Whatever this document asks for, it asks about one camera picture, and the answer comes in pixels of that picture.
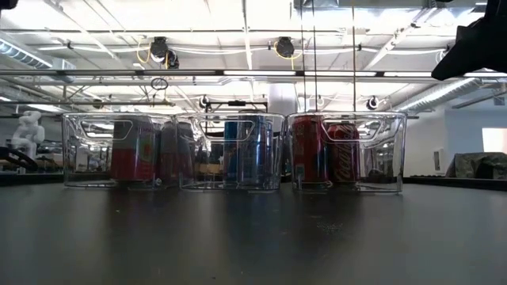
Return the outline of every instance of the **dark table surface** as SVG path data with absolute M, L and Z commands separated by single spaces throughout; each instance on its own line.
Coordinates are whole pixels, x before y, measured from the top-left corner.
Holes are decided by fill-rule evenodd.
M 0 188 L 0 284 L 506 284 L 507 193 Z

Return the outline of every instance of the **ceiling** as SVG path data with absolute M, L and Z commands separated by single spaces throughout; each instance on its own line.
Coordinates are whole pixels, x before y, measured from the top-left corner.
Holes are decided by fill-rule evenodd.
M 315 11 L 294 9 L 294 2 L 288 0 L 244 2 L 245 5 L 239 0 L 63 0 L 56 4 L 49 0 L 22 0 L 17 8 L 2 11 L 0 27 L 3 35 L 34 55 L 65 59 L 78 70 L 164 68 L 153 61 L 143 63 L 139 58 L 147 58 L 142 49 L 147 49 L 154 36 L 165 36 L 177 53 L 181 70 L 352 70 L 355 59 L 357 70 L 431 71 L 446 47 L 453 44 L 456 26 L 468 25 L 482 16 L 474 12 L 475 1 L 430 9 L 422 8 L 420 1 L 357 0 L 354 16 L 349 1 L 340 1 L 340 8 Z M 273 50 L 280 36 L 292 38 L 295 59 L 282 59 Z M 353 52 L 354 44 L 360 44 L 360 50 Z M 303 48 L 304 55 L 297 56 Z M 29 68 L 6 56 L 1 64 L 2 69 Z M 16 79 L 35 86 L 34 81 L 44 80 Z M 179 79 L 192 81 L 189 77 Z M 319 108 L 324 110 L 353 109 L 352 79 L 315 80 L 309 77 L 295 82 L 298 96 L 312 98 L 317 94 Z M 40 88 L 55 94 L 55 98 L 63 98 L 60 83 L 54 81 L 54 86 Z M 203 94 L 216 101 L 265 101 L 269 84 L 272 83 L 251 78 L 226 85 L 171 85 L 158 92 L 151 91 L 150 86 L 143 90 L 140 86 L 97 84 L 84 91 L 78 85 L 66 89 L 67 95 L 78 91 L 74 99 L 111 101 L 143 101 L 147 91 L 150 97 L 156 94 L 155 100 L 165 97 L 177 106 L 159 109 L 181 112 L 196 110 L 196 101 Z M 385 82 L 382 78 L 377 82 L 359 81 L 355 88 L 358 109 L 365 109 L 363 102 L 370 96 L 397 104 L 435 84 Z

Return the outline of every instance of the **transparent storage container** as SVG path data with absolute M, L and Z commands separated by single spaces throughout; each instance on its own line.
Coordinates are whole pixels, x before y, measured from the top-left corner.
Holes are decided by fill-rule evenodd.
M 271 192 L 280 187 L 282 115 L 184 114 L 176 121 L 182 189 Z
M 309 112 L 288 117 L 292 187 L 303 192 L 400 192 L 406 114 Z
M 151 190 L 177 182 L 171 116 L 67 113 L 62 130 L 66 186 Z

